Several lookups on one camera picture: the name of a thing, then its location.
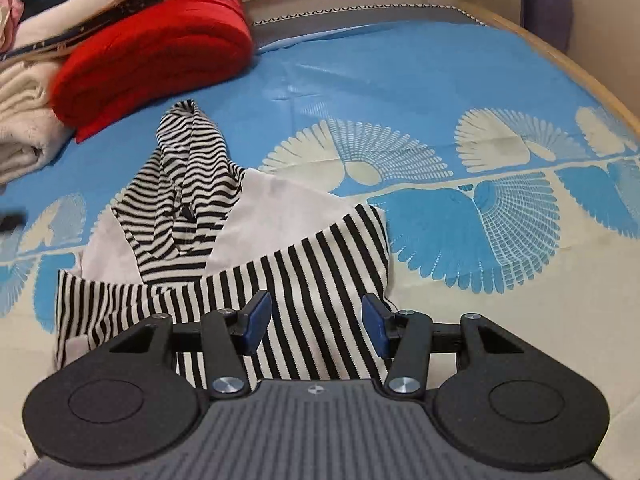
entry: decorative trim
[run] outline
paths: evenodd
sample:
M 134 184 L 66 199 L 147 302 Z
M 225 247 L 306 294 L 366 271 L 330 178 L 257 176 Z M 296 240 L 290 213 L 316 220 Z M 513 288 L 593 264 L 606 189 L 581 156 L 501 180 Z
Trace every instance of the decorative trim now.
M 362 5 L 362 6 L 350 6 L 350 7 L 335 7 L 333 9 L 321 9 L 321 10 L 312 10 L 310 12 L 297 12 L 295 14 L 287 14 L 286 16 L 279 16 L 277 18 L 269 18 L 268 20 L 260 20 L 258 22 L 253 22 L 252 26 L 257 27 L 258 25 L 265 25 L 267 23 L 275 23 L 281 22 L 283 20 L 289 20 L 291 18 L 302 18 L 303 16 L 313 16 L 315 14 L 328 14 L 330 12 L 343 12 L 345 10 L 368 10 L 368 9 L 390 9 L 390 8 L 433 8 L 433 9 L 449 9 L 456 10 L 464 14 L 470 20 L 474 20 L 478 25 L 483 25 L 487 27 L 488 25 L 480 20 L 478 20 L 475 16 L 472 16 L 465 10 L 459 9 L 454 6 L 444 6 L 444 5 L 436 5 L 436 4 L 374 4 L 374 5 Z

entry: stacked clothes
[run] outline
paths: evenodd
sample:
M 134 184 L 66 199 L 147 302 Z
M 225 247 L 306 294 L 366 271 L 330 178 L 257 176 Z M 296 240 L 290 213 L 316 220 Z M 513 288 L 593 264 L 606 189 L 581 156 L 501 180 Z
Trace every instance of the stacked clothes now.
M 240 0 L 0 0 L 0 184 L 252 49 Z
M 81 142 L 154 99 L 237 75 L 252 53 L 240 0 L 170 0 L 76 48 L 51 103 Z
M 0 184 L 48 164 L 71 130 L 49 107 L 49 83 L 60 64 L 18 62 L 0 72 Z

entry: blue gripper pad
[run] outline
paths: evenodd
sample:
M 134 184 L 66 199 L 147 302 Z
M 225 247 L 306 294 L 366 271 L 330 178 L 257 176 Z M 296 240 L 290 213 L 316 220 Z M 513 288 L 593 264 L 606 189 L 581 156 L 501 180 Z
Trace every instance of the blue gripper pad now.
M 379 300 L 375 297 L 371 298 L 369 294 L 362 297 L 362 324 L 378 357 L 389 359 L 391 355 L 389 339 L 385 332 L 385 319 L 375 307 L 374 301 Z
M 247 304 L 249 308 L 252 307 L 251 303 L 253 301 L 256 301 L 257 304 L 253 306 L 253 310 L 249 314 L 248 327 L 242 337 L 245 355 L 255 354 L 271 322 L 271 294 L 265 292 L 261 297 L 256 298 L 256 296 L 254 296 L 249 304 Z

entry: folded white blanket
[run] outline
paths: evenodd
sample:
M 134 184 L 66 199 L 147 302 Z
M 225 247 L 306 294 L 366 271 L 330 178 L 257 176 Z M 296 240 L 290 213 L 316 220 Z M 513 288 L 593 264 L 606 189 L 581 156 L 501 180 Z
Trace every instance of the folded white blanket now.
M 47 106 L 49 83 L 59 70 L 54 61 L 22 61 L 0 72 L 0 123 L 18 112 Z
M 51 108 L 19 112 L 0 121 L 0 184 L 48 164 L 71 134 Z
M 119 1 L 67 0 L 22 22 L 15 36 L 14 48 L 57 36 Z

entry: black and white striped fabric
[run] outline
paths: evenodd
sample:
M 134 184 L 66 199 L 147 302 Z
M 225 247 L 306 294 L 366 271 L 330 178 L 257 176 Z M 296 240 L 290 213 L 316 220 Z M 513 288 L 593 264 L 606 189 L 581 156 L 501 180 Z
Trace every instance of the black and white striped fabric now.
M 157 135 L 158 149 L 112 207 L 143 283 L 94 282 L 61 270 L 58 366 L 67 364 L 70 338 L 85 336 L 92 349 L 154 313 L 198 321 L 211 310 L 239 310 L 262 289 L 271 293 L 273 320 L 257 355 L 244 360 L 252 385 L 261 378 L 384 378 L 360 313 L 363 295 L 383 298 L 388 281 L 382 213 L 358 205 L 289 247 L 203 276 L 244 170 L 192 101 L 174 105 Z M 201 354 L 178 355 L 177 368 L 195 386 L 206 384 Z
M 244 170 L 229 159 L 222 133 L 194 101 L 170 108 L 156 136 L 159 147 L 111 210 L 143 282 L 179 285 L 202 276 Z
M 65 342 L 87 334 L 90 348 L 156 312 L 198 321 L 219 308 L 240 309 L 258 290 L 273 299 L 273 320 L 257 355 L 244 364 L 252 386 L 261 378 L 347 379 L 386 376 L 360 315 L 366 292 L 384 296 L 388 247 L 380 212 L 357 205 L 314 236 L 243 266 L 178 288 L 89 282 L 60 271 L 57 361 Z M 178 356 L 178 372 L 206 384 L 202 356 Z

